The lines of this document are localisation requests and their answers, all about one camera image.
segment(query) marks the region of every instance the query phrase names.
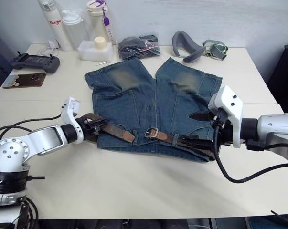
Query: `white wall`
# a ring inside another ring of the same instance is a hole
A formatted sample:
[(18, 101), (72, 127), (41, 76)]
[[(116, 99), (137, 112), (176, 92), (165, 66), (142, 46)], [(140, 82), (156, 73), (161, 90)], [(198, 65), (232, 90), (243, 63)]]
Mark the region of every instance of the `white wall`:
[[(246, 47), (265, 81), (288, 44), (288, 0), (106, 1), (118, 41), (156, 32), (161, 45), (171, 45), (178, 30), (197, 43), (221, 40)], [(59, 8), (71, 10), (85, 10), (86, 2), (56, 0)], [(46, 43), (53, 35), (36, 0), (0, 0), (0, 37), (11, 51), (24, 52), (30, 43)]]

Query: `white bottle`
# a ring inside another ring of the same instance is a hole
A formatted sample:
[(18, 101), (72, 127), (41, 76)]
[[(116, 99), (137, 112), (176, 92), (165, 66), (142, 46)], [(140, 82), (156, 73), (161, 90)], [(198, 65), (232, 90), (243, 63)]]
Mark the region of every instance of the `white bottle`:
[(90, 16), (95, 37), (104, 37), (110, 41), (104, 26), (104, 12), (108, 12), (108, 7), (103, 0), (93, 0), (86, 4), (86, 11)]
[(78, 47), (81, 60), (111, 62), (113, 58), (113, 46), (104, 37), (96, 37), (94, 41), (82, 41)]
[(53, 0), (38, 0), (44, 16), (49, 23), (56, 40), (60, 44), (60, 48), (63, 51), (71, 51), (73, 50), (72, 44), (69, 41), (67, 34), (65, 32), (61, 15), (56, 8)]
[(78, 48), (82, 41), (89, 40), (84, 21), (79, 15), (81, 11), (81, 9), (73, 12), (69, 10), (62, 11), (63, 24), (75, 49)]

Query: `belt buckle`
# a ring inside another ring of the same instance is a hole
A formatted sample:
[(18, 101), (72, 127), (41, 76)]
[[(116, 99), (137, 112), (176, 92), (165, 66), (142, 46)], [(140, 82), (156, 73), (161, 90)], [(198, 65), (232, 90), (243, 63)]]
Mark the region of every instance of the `belt buckle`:
[[(155, 134), (154, 135), (150, 135), (152, 130), (155, 130)], [(156, 137), (158, 135), (159, 129), (156, 127), (151, 127), (148, 128), (145, 132), (145, 138), (152, 138), (152, 137)]]

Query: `back pocket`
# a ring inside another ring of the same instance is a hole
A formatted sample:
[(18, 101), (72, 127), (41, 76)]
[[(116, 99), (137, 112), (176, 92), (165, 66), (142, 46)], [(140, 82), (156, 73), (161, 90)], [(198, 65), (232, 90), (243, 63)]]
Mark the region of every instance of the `back pocket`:
[(111, 123), (127, 130), (139, 128), (139, 118), (132, 90), (114, 95), (94, 95), (94, 112), (107, 118)]
[(172, 134), (198, 135), (205, 139), (211, 122), (202, 122), (189, 118), (197, 111), (208, 111), (209, 99), (199, 94), (176, 94), (175, 107), (171, 121)]

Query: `faded denim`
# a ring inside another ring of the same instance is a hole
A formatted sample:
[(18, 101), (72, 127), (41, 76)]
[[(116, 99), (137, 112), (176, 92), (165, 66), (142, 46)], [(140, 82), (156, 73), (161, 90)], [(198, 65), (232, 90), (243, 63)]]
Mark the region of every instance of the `faded denim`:
[(139, 59), (131, 59), (89, 72), (85, 79), (93, 87), (93, 109), (121, 129), (135, 136), (128, 143), (101, 134), (97, 145), (116, 151), (152, 153), (207, 162), (209, 158), (196, 151), (162, 141), (145, 139), (150, 127), (174, 136), (198, 135), (212, 139), (211, 122), (190, 119), (196, 111), (207, 111), (207, 105), (221, 85), (222, 78), (186, 67), (169, 58), (157, 71), (156, 79)]

